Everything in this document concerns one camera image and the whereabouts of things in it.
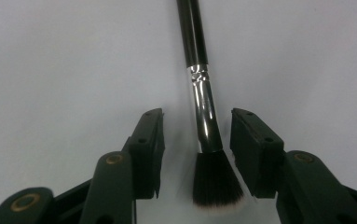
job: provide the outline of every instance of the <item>makeup brush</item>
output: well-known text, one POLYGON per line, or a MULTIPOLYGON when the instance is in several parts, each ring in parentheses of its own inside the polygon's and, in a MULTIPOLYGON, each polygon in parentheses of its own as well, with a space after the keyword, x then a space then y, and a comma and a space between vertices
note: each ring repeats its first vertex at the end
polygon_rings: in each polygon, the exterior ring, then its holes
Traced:
POLYGON ((202 208, 220 208, 243 198, 239 180, 223 150, 208 73, 208 60, 198 0, 177 0, 185 59, 191 76, 200 153, 196 160, 193 202, 202 208))

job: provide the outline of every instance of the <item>brush bristles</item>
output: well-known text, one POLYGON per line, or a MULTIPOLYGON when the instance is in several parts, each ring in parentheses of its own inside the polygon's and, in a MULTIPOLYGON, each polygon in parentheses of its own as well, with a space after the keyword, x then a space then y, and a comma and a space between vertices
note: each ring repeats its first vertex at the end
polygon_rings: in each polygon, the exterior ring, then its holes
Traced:
POLYGON ((241 201, 244 193, 223 150, 198 153, 193 202, 202 208, 231 206, 241 201))

